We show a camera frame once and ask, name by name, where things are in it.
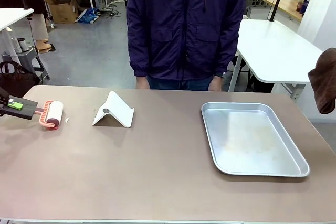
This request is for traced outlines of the person's right hand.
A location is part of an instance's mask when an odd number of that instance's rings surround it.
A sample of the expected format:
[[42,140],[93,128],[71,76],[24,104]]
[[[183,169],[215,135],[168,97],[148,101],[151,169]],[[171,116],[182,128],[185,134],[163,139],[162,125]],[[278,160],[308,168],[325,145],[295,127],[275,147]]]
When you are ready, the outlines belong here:
[[146,77],[136,77],[136,86],[137,89],[150,89],[150,85]]

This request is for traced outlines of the person's left hand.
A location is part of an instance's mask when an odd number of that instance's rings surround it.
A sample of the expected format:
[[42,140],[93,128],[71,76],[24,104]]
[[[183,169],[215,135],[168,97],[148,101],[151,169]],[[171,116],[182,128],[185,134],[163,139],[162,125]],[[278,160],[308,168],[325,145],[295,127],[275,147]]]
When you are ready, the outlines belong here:
[[214,76],[208,86],[208,91],[221,92],[222,79],[223,79],[222,77]]

